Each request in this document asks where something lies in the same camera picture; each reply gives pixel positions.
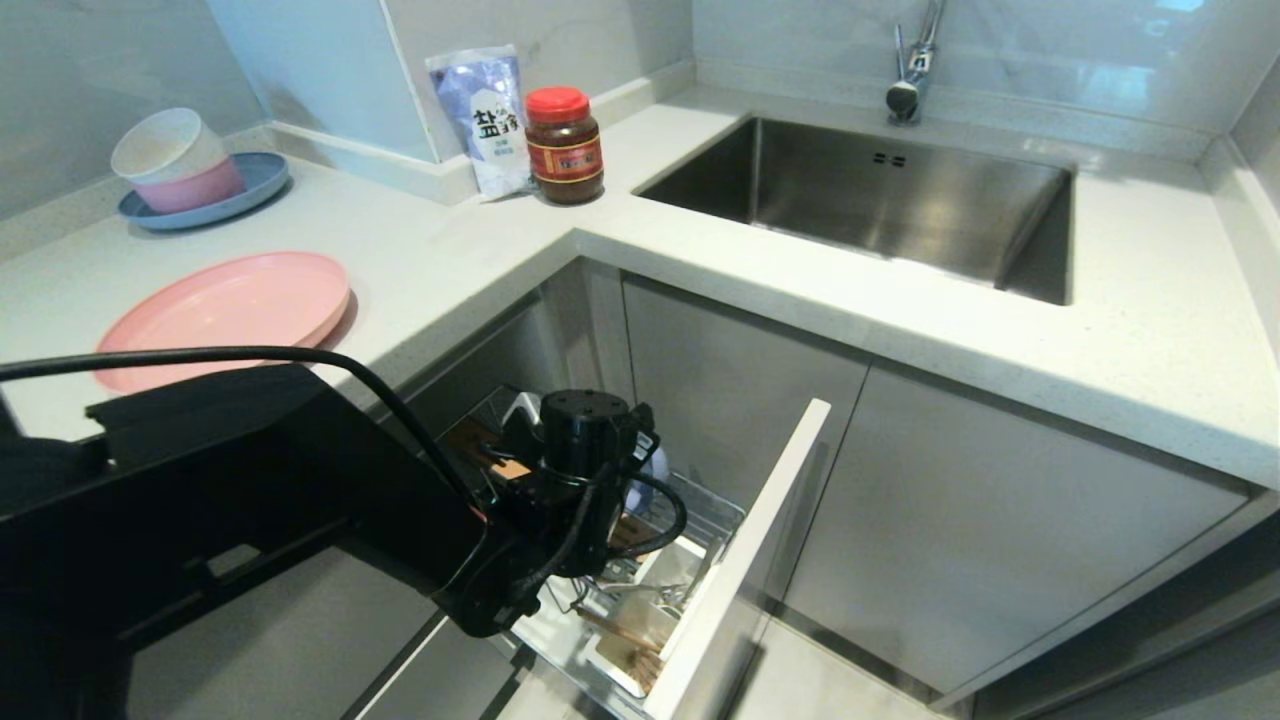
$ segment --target blue plate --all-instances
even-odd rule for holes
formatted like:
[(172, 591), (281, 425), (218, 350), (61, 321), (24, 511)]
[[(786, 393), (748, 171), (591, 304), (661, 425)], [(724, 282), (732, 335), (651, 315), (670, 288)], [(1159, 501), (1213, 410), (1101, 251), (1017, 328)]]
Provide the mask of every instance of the blue plate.
[(284, 183), (289, 182), (289, 164), (275, 152), (237, 152), (232, 155), (232, 161), (244, 177), (244, 192), (239, 195), (195, 210), (160, 214), (152, 210), (137, 192), (129, 192), (124, 200), (120, 200), (120, 214), (131, 223), (154, 231), (179, 231), (207, 225), (257, 208), (279, 192)]

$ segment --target pink plate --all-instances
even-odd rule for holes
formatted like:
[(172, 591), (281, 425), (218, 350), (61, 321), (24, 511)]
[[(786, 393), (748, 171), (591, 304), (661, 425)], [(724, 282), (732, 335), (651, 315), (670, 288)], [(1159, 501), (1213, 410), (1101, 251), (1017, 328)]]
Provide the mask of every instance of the pink plate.
[[(220, 345), (315, 347), (351, 299), (347, 272), (312, 252), (268, 252), (214, 265), (170, 284), (120, 318), (99, 352)], [(97, 382), (120, 393), (197, 375), (250, 368), (257, 361), (200, 363), (99, 370)]]

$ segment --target jar label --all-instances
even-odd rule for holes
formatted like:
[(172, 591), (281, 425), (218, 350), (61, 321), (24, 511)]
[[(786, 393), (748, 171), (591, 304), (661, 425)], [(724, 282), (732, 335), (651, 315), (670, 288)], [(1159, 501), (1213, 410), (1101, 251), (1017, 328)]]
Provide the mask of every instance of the jar label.
[(544, 182), (580, 182), (604, 172), (599, 136), (566, 147), (529, 143), (534, 177)]

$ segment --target red lid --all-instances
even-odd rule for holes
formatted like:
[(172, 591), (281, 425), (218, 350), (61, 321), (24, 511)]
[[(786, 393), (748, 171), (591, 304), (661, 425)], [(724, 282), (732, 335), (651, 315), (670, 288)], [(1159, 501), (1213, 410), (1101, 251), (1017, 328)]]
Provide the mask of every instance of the red lid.
[(571, 123), (591, 114), (591, 101), (576, 87), (544, 87), (529, 94), (525, 110), (535, 123)]

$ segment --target pink cup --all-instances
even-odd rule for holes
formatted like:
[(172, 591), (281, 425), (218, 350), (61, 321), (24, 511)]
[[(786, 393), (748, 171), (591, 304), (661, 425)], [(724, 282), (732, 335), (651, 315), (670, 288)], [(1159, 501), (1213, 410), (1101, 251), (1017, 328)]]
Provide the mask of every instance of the pink cup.
[(124, 133), (111, 169), (156, 213), (204, 208), (244, 191), (223, 141), (187, 108), (161, 110)]

